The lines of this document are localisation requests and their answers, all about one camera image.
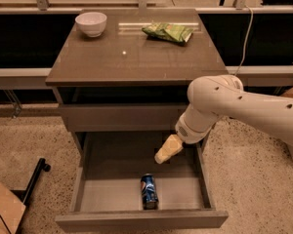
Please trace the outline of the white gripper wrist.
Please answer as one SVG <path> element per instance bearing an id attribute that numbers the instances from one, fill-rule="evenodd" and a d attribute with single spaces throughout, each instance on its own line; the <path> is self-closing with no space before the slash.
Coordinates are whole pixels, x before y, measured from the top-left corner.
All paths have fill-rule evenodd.
<path id="1" fill-rule="evenodd" d="M 183 142 L 194 144 L 204 139 L 221 117 L 213 112 L 201 112 L 190 104 L 176 123 L 176 135 L 169 135 L 154 155 L 157 164 L 162 164 L 183 149 Z"/>

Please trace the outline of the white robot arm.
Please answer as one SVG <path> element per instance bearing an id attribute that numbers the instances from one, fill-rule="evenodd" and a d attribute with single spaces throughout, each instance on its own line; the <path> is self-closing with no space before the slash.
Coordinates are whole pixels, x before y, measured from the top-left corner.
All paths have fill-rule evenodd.
<path id="1" fill-rule="evenodd" d="M 188 107 L 155 154 L 162 164 L 204 139 L 213 125 L 228 116 L 293 147 L 293 98 L 248 93 L 233 75 L 203 76 L 188 85 Z"/>

